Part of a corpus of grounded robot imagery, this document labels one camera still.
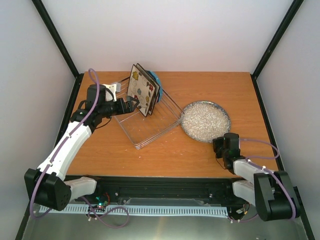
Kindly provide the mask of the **grey speckled round plate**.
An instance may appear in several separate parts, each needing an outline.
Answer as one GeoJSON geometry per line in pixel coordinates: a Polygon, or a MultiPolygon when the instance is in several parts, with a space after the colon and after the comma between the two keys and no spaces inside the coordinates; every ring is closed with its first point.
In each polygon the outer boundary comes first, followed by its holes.
{"type": "Polygon", "coordinates": [[[227,111],[215,102],[198,100],[183,109],[180,123],[183,131],[191,139],[211,143],[231,129],[231,119],[227,111]]]}

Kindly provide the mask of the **blue polka dot plate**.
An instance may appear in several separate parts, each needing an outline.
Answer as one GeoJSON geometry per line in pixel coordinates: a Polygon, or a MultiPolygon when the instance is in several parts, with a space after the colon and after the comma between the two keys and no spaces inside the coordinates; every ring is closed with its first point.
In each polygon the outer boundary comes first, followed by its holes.
{"type": "Polygon", "coordinates": [[[163,96],[162,82],[161,82],[160,78],[158,77],[158,75],[154,71],[147,70],[146,72],[153,78],[153,80],[159,86],[159,90],[157,91],[157,93],[158,93],[157,100],[156,100],[156,103],[158,103],[162,99],[162,96],[163,96]]]}

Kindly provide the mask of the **white square floral plate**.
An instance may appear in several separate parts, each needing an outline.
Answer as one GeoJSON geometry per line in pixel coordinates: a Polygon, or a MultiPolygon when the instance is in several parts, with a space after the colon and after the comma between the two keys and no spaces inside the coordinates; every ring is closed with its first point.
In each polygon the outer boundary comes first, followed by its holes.
{"type": "Polygon", "coordinates": [[[147,89],[148,91],[151,93],[153,92],[153,94],[149,97],[149,102],[148,102],[148,109],[147,109],[147,113],[149,115],[153,114],[156,100],[158,97],[158,90],[159,90],[159,86],[157,85],[157,83],[153,80],[153,78],[147,73],[148,70],[144,69],[139,63],[136,64],[137,69],[142,73],[142,75],[147,79],[147,89]]]}

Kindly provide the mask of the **chrome wire dish rack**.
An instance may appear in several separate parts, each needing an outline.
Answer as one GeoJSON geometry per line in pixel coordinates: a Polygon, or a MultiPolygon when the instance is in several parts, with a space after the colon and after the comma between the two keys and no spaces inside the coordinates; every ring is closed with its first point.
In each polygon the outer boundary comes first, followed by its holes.
{"type": "Polygon", "coordinates": [[[164,90],[161,100],[155,105],[152,115],[144,116],[138,109],[114,118],[133,144],[139,150],[178,126],[184,111],[164,90]]]}

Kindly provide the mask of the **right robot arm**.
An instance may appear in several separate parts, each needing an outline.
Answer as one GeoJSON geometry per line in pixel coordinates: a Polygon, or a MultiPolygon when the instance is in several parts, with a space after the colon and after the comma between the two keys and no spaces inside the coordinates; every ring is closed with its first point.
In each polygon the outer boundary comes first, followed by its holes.
{"type": "Polygon", "coordinates": [[[226,133],[212,140],[217,159],[223,160],[226,170],[242,178],[232,183],[233,194],[255,207],[261,220],[294,220],[301,215],[301,207],[286,171],[274,171],[260,166],[252,159],[271,160],[265,156],[241,155],[240,143],[252,139],[226,133]]]}

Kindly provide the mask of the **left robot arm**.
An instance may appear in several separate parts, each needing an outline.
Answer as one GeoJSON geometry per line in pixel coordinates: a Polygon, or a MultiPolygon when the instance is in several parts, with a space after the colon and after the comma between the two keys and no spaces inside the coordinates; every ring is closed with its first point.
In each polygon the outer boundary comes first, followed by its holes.
{"type": "Polygon", "coordinates": [[[81,146],[96,130],[104,118],[132,113],[139,100],[128,96],[116,101],[83,100],[73,113],[67,129],[51,154],[37,169],[28,169],[24,181],[30,200],[34,204],[62,211],[70,201],[88,196],[92,201],[103,198],[104,188],[92,177],[66,181],[66,173],[81,146]]]}

